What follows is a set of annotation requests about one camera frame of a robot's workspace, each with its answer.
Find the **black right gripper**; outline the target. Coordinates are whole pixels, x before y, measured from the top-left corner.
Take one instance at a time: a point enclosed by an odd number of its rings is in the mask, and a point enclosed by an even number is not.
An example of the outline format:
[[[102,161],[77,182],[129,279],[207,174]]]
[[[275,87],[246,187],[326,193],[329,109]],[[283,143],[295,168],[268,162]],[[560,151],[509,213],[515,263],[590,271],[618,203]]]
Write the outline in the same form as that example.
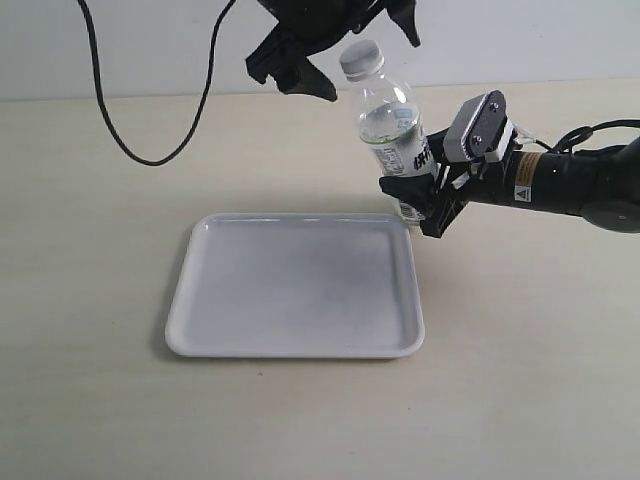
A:
[[[381,191],[420,212],[420,231],[441,238],[447,228],[474,198],[494,200],[507,172],[508,159],[501,162],[450,162],[444,150],[448,128],[427,135],[429,156],[438,172],[412,177],[383,176]]]

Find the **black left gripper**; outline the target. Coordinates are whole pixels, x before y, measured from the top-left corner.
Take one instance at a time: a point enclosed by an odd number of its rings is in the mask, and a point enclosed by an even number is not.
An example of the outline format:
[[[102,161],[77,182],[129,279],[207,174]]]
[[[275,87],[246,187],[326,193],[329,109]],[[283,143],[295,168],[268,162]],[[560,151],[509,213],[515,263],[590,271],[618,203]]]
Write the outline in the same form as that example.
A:
[[[262,1],[276,25],[246,59],[248,75],[260,84],[272,78],[285,95],[337,100],[331,80],[310,57],[332,48],[346,35],[359,34],[382,11],[417,48],[416,0]]]

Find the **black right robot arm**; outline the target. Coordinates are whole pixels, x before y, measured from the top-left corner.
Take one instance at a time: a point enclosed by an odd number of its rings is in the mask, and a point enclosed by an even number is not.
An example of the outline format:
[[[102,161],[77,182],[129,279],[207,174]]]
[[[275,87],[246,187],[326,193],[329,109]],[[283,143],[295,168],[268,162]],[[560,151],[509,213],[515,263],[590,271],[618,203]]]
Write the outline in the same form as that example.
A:
[[[613,232],[639,232],[639,141],[596,150],[507,151],[473,176],[446,158],[440,131],[428,137],[437,176],[383,176],[383,193],[415,208],[425,236],[440,238],[470,203],[579,217]]]

